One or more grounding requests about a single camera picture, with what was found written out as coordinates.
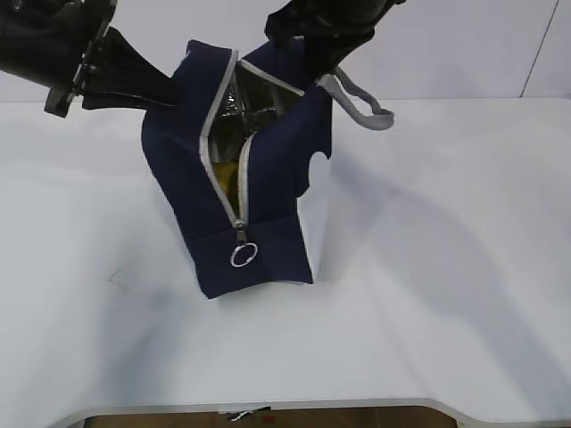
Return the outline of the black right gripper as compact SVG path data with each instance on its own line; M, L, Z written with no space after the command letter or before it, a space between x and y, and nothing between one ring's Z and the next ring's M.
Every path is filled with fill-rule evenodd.
M305 65L316 80L369 42L378 22L400 4L404 1L289 1L268 16L265 35L277 45L305 37Z

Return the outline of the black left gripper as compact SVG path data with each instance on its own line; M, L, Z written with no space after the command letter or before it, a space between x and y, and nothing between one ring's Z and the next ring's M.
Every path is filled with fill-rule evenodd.
M45 112L178 106L176 82L110 23L115 1L3 1L1 71L49 89Z

